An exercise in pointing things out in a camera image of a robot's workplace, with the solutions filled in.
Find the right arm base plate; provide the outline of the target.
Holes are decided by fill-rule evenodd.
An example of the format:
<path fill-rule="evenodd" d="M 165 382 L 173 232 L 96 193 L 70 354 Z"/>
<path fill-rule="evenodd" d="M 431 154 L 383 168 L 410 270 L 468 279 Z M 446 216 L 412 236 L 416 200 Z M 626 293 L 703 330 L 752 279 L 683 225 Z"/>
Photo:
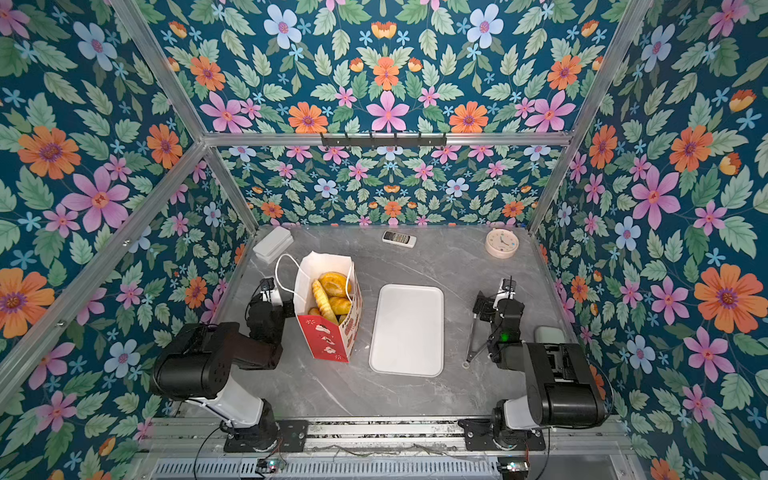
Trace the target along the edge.
<path fill-rule="evenodd" d="M 538 430 L 512 430 L 502 421 L 490 418 L 464 418 L 458 421 L 468 451 L 544 451 L 546 441 Z"/>

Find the round golden bread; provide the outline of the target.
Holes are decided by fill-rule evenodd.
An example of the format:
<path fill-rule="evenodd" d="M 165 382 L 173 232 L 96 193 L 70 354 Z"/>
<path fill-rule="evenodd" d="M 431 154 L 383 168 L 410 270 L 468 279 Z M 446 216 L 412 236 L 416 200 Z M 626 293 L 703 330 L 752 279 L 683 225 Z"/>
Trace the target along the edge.
<path fill-rule="evenodd" d="M 338 272 L 326 272 L 318 279 L 328 297 L 352 298 L 352 281 L 348 276 Z"/>

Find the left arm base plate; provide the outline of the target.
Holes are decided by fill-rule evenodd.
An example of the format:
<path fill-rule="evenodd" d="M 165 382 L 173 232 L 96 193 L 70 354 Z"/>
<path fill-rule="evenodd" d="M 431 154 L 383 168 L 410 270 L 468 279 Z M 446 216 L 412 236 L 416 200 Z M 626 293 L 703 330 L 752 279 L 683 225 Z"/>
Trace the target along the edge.
<path fill-rule="evenodd" d="M 267 421 L 253 427 L 225 427 L 226 453 L 299 453 L 308 438 L 306 420 Z"/>

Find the yellow croissant bread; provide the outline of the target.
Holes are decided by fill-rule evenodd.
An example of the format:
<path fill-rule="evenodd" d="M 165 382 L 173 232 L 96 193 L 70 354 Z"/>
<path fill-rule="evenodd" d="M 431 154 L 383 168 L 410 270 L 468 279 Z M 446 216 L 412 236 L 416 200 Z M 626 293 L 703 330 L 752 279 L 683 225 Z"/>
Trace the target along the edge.
<path fill-rule="evenodd" d="M 346 297 L 330 297 L 329 304 L 336 316 L 348 315 L 352 308 L 352 302 Z"/>

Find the long twisted bread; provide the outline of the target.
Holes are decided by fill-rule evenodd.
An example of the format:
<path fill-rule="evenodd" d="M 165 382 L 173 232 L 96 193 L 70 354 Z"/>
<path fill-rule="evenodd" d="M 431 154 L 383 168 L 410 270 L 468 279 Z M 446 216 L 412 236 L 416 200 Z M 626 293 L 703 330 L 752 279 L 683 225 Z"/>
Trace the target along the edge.
<path fill-rule="evenodd" d="M 333 313 L 333 311 L 331 309 L 331 306 L 329 304 L 329 297 L 328 297 L 324 287 L 320 283 L 320 281 L 319 280 L 314 280 L 312 282 L 311 288 L 312 288 L 312 293 L 313 293 L 313 296 L 314 296 L 314 299 L 315 299 L 315 302 L 316 302 L 317 309 L 320 312 L 320 315 L 324 319 L 326 319 L 326 320 L 328 320 L 328 321 L 330 321 L 330 322 L 332 322 L 334 324 L 338 324 L 337 316 Z"/>

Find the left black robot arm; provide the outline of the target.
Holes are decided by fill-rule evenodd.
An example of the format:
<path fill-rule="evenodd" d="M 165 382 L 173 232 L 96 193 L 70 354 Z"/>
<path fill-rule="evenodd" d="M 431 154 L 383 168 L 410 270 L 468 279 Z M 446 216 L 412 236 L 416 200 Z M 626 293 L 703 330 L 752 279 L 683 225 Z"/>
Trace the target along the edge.
<path fill-rule="evenodd" d="M 247 335 L 237 322 L 184 326 L 162 349 L 153 366 L 153 394 L 186 402 L 220 418 L 227 452 L 268 451 L 280 440 L 270 403 L 249 393 L 232 370 L 269 371 L 283 353 L 285 321 L 292 308 L 272 277 L 260 281 L 248 303 Z"/>

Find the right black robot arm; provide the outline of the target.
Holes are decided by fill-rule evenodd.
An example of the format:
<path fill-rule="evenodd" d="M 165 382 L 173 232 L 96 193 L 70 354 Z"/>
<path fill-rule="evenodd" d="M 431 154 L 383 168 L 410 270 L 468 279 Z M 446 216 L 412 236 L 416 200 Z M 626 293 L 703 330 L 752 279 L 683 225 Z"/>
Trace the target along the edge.
<path fill-rule="evenodd" d="M 491 295 L 479 292 L 472 307 L 472 324 L 489 325 L 482 347 L 469 347 L 463 363 L 469 367 L 480 354 L 501 370 L 524 374 L 526 392 L 501 400 L 482 434 L 501 450 L 521 447 L 545 428 L 596 428 L 609 417 L 608 394 L 592 373 L 582 348 L 565 341 L 561 330 L 539 327 L 535 342 L 522 338 L 523 302 L 515 298 L 516 282 L 501 280 Z"/>

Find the red white paper bag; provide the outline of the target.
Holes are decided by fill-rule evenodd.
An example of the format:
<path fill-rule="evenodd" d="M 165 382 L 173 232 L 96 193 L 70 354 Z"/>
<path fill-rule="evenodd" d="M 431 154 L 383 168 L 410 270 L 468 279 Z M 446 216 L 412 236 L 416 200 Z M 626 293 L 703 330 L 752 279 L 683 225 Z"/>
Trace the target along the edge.
<path fill-rule="evenodd" d="M 296 260 L 284 253 L 276 261 L 274 280 L 292 296 L 293 310 L 312 356 L 349 362 L 363 309 L 352 258 L 311 252 Z"/>

